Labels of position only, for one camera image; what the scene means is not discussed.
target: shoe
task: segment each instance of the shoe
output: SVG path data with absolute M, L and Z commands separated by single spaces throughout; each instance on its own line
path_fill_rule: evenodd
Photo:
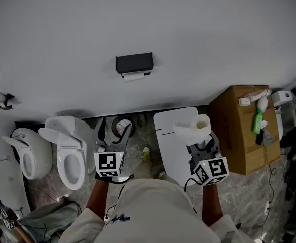
M 163 175 L 166 175 L 165 170 L 159 173 L 159 175 L 157 176 L 157 179 L 160 179 Z
M 146 145 L 146 146 L 143 147 L 143 149 L 142 149 L 142 157 L 141 157 L 142 161 L 149 161 L 149 162 L 152 161 L 152 159 L 150 157 L 151 150 L 152 149 L 150 148 L 149 145 Z

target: brown cardboard box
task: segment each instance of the brown cardboard box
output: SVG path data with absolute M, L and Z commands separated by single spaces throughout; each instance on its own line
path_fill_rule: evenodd
M 269 106 L 262 113 L 266 129 L 274 136 L 275 142 L 267 147 L 256 144 L 252 132 L 256 116 L 256 102 L 239 106 L 238 99 L 244 95 L 268 86 L 232 86 L 210 103 L 209 117 L 212 130 L 220 142 L 220 150 L 227 158 L 229 171 L 247 175 L 280 158 L 279 132 L 271 96 Z

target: toilet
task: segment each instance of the toilet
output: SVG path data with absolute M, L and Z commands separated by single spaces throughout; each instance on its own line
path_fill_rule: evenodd
M 44 139 L 57 144 L 57 167 L 62 182 L 71 190 L 78 190 L 87 175 L 94 171 L 91 128 L 73 116 L 58 116 L 46 120 L 39 129 Z
M 38 133 L 26 128 L 18 128 L 12 137 L 2 136 L 8 144 L 14 146 L 20 157 L 24 176 L 37 179 L 47 175 L 52 167 L 51 144 Z

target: marble floor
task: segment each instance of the marble floor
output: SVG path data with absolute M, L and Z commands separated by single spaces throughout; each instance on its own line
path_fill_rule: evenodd
M 205 108 L 198 109 L 199 113 L 205 113 Z M 152 148 L 153 173 L 158 173 L 163 168 L 155 127 L 153 122 L 153 113 L 136 114 L 135 116 L 142 121 L 141 128 L 137 128 L 135 134 L 129 138 L 127 145 L 127 159 L 122 173 L 126 175 L 133 174 L 137 165 L 141 162 L 141 150 L 144 145 L 149 144 Z M 111 131 L 111 124 L 115 117 L 106 118 L 105 141 L 110 144 L 117 141 L 117 137 Z M 98 119 L 89 119 L 86 122 L 93 128 Z M 50 173 L 36 180 L 31 180 L 29 185 L 31 200 L 34 207 L 43 206 L 64 195 L 69 195 L 71 200 L 78 202 L 82 209 L 86 206 L 87 200 L 95 184 L 95 174 L 90 174 L 85 185 L 77 191 L 71 191 L 62 183 L 56 163 L 56 147 L 53 145 L 54 164 Z M 285 156 L 271 165 L 276 168 L 276 175 L 271 177 L 271 185 L 274 189 L 274 200 L 271 204 L 268 219 L 263 226 L 263 241 L 265 243 L 279 242 L 282 238 L 282 228 L 289 217 L 289 210 L 293 208 L 293 202 L 286 202 L 284 199 L 286 185 L 283 182 L 283 174 L 286 171 L 287 161 Z M 255 228 L 256 225 L 262 225 L 265 221 L 264 214 L 266 202 L 272 199 L 272 190 L 269 185 L 270 170 L 269 167 L 263 168 L 251 175 L 243 176 L 234 173 L 223 182 L 218 184 L 218 192 L 221 207 L 224 214 L 229 214 L 233 221 L 241 223 L 241 229 L 256 242 L 260 242 L 261 229 Z M 123 185 L 110 184 L 106 209 L 115 205 L 119 192 Z M 187 194 L 192 201 L 198 214 L 202 213 L 202 195 L 203 188 L 199 185 L 192 185 L 187 188 Z

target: hand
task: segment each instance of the hand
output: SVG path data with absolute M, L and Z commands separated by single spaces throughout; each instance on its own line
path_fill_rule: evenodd
M 100 177 L 100 175 L 97 172 L 95 174 L 95 179 L 101 180 L 105 183 L 109 183 L 110 181 L 112 181 L 112 177 Z

